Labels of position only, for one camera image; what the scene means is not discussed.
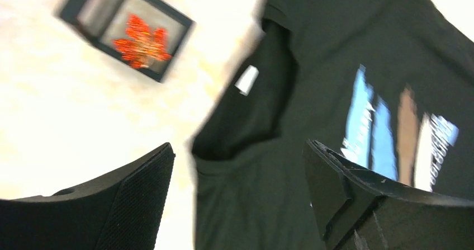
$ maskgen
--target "white floor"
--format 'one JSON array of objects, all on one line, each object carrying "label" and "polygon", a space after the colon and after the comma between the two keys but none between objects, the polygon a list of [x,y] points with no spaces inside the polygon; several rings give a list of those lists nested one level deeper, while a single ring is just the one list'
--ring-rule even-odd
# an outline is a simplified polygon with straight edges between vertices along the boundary
[{"label": "white floor", "polygon": [[[60,0],[0,0],[0,198],[51,195],[169,141],[177,157],[156,249],[192,249],[188,141],[258,36],[260,0],[165,1],[196,27],[158,84],[54,18]],[[474,0],[433,1],[474,38]]]}]

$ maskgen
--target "black plastic bracket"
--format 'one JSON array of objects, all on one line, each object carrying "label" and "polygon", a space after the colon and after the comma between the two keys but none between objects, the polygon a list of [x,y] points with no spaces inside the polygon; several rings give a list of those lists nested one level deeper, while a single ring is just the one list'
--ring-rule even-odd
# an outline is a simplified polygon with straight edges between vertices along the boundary
[{"label": "black plastic bracket", "polygon": [[[321,239],[328,249],[338,249],[380,201],[375,193],[351,186],[343,173],[338,154],[317,141],[308,141],[303,150],[306,179]],[[347,163],[356,169],[365,169]]]}]

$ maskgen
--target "white label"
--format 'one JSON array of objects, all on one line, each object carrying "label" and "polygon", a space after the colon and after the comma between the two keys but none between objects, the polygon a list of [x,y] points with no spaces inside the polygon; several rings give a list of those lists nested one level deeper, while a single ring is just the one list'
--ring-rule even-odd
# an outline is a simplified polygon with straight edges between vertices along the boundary
[{"label": "white label", "polygon": [[247,96],[250,92],[250,89],[255,82],[255,79],[258,76],[258,69],[253,65],[250,65],[247,70],[244,71],[239,80],[235,83],[237,89],[240,90],[242,95]]}]

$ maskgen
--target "black shirt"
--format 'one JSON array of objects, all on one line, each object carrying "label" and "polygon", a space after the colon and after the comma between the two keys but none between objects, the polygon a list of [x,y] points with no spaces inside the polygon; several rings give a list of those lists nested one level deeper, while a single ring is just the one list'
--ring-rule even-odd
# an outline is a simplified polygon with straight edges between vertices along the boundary
[{"label": "black shirt", "polygon": [[[193,144],[197,250],[324,249],[306,139],[474,199],[474,46],[430,0],[268,0],[262,28]],[[242,93],[249,66],[258,75]]]}]

